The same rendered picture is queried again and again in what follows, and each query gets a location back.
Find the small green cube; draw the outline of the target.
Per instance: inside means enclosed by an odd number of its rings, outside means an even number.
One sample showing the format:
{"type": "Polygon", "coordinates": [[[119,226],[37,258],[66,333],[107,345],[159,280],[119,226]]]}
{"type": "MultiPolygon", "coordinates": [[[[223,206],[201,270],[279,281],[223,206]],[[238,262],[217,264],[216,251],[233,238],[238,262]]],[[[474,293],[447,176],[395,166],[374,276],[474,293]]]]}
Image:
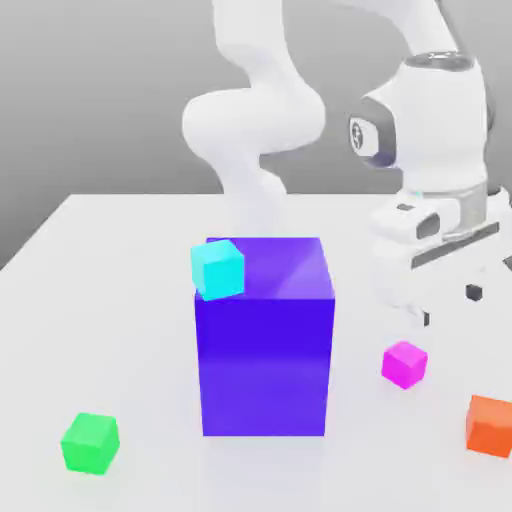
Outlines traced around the small green cube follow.
{"type": "Polygon", "coordinates": [[[120,447],[117,421],[112,416],[79,413],[60,446],[68,470],[104,475],[120,447]]]}

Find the large purple box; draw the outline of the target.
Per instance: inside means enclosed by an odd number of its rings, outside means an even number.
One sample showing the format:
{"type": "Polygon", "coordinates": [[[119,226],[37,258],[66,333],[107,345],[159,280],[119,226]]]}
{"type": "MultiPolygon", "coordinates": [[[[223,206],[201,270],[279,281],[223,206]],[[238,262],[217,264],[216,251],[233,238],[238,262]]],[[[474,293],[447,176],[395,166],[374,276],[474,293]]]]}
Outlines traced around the large purple box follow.
{"type": "Polygon", "coordinates": [[[325,432],[335,293],[317,238],[236,238],[241,295],[194,299],[206,436],[325,432]]]}

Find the small magenta cube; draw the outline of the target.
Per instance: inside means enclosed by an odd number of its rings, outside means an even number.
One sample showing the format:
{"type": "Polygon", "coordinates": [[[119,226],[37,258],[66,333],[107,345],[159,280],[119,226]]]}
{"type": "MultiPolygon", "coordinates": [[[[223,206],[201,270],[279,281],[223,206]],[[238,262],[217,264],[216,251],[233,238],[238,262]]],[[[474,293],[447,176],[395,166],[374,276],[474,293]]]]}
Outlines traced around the small magenta cube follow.
{"type": "Polygon", "coordinates": [[[425,351],[407,341],[400,341],[384,352],[381,375],[407,390],[423,379],[427,362],[425,351]]]}

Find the small cyan cube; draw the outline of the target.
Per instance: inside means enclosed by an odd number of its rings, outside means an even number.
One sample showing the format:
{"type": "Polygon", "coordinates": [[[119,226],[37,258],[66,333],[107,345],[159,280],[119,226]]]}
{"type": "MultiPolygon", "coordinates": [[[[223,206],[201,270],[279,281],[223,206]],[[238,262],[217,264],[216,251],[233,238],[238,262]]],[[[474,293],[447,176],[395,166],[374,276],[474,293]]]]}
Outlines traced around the small cyan cube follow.
{"type": "Polygon", "coordinates": [[[215,240],[190,250],[193,284],[205,301],[245,290],[245,257],[231,240],[215,240]]]}

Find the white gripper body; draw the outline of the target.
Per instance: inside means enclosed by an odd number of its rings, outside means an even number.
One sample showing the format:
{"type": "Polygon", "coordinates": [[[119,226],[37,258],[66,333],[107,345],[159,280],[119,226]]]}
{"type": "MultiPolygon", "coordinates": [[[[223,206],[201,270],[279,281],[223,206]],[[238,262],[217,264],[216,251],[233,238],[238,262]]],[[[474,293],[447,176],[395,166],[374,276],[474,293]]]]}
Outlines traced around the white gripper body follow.
{"type": "Polygon", "coordinates": [[[512,224],[494,223],[465,240],[413,248],[375,236],[371,275],[382,300],[395,308],[424,309],[455,284],[483,285],[491,268],[512,256],[512,224]]]}

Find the small orange cube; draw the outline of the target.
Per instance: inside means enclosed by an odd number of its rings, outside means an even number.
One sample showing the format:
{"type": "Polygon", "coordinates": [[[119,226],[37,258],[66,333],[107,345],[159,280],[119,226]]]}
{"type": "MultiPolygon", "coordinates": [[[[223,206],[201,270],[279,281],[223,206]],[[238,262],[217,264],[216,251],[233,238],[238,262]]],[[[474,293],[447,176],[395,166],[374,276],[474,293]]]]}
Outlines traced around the small orange cube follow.
{"type": "Polygon", "coordinates": [[[473,395],[465,438],[468,450],[508,458],[512,452],[512,402],[473,395]]]}

